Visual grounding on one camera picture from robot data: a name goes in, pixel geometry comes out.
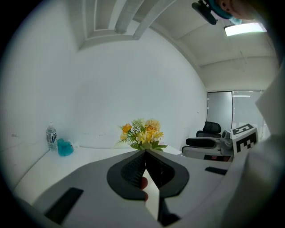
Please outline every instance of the plastic bottle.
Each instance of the plastic bottle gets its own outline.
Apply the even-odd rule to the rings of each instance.
[[[46,130],[46,139],[50,150],[57,151],[57,130],[53,127],[53,123],[49,123],[49,127]]]

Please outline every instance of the white table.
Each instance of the white table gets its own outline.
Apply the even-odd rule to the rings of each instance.
[[[26,173],[13,193],[33,205],[45,190],[79,167],[131,151],[134,151],[134,149],[79,147],[75,148],[74,152],[66,157],[59,156],[57,152],[49,151]],[[175,155],[181,153],[171,146],[164,148],[164,152]]]

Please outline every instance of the black chair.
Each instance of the black chair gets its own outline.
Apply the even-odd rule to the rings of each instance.
[[[205,122],[203,130],[199,130],[196,133],[196,137],[211,137],[211,138],[221,138],[221,126],[214,122]]]

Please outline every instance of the white ceiling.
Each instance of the white ceiling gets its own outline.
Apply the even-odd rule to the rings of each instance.
[[[211,25],[192,8],[192,3],[198,0],[176,0],[172,3],[173,1],[69,0],[70,20],[78,49],[104,42],[136,39],[133,36],[134,31],[127,30],[128,23],[133,18],[138,22],[144,21],[144,25],[150,25],[164,36],[198,73],[202,66],[221,61],[248,57],[275,57],[267,33],[247,33],[227,37],[224,27],[230,25],[229,20],[214,15],[218,21],[216,25]],[[167,3],[172,4],[163,11],[161,5]],[[126,33],[115,32],[118,23]]]
[[[137,15],[147,14],[158,0],[145,0]],[[193,8],[198,0],[177,0],[154,22],[167,30],[174,41],[183,43],[191,51],[197,66],[240,57],[274,57],[273,45],[267,33],[247,33],[227,37],[224,27],[230,25],[217,15],[216,25],[206,22]]]

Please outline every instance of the ceiling light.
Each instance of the ceiling light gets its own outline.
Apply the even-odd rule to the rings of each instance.
[[[227,36],[233,36],[242,33],[252,33],[252,32],[266,32],[266,29],[262,27],[259,23],[246,23],[239,25],[232,25],[224,28]]]
[[[249,98],[249,95],[233,95],[233,98]]]

